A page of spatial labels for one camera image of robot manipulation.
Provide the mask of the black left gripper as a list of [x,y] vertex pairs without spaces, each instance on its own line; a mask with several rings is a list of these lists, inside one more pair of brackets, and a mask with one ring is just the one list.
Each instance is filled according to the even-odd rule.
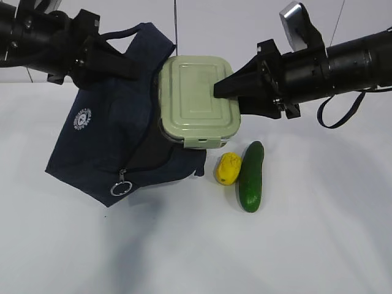
[[138,62],[96,37],[99,21],[99,15],[81,9],[49,38],[45,58],[49,66],[48,82],[61,85],[69,76],[78,88],[87,88],[93,74],[138,80]]

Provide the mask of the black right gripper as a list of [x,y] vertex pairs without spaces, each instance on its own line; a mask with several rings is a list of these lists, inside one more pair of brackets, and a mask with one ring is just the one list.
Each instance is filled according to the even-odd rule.
[[284,60],[274,40],[257,44],[254,56],[240,70],[214,84],[214,97],[237,97],[242,115],[271,119],[298,118],[300,107],[291,101],[285,84]]

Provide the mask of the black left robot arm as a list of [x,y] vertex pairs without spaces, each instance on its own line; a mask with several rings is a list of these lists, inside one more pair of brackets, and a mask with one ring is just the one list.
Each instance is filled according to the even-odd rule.
[[78,88],[87,88],[108,77],[136,80],[138,62],[109,44],[133,34],[99,33],[100,16],[81,9],[71,18],[58,9],[60,1],[1,3],[1,67],[25,67],[47,74],[61,85],[70,77]]

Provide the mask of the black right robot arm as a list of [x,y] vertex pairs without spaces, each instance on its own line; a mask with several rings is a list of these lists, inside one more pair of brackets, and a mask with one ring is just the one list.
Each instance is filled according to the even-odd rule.
[[242,115],[292,119],[301,103],[391,86],[391,30],[328,48],[313,35],[310,47],[286,54],[272,39],[258,43],[245,66],[214,85],[214,96],[236,98]]

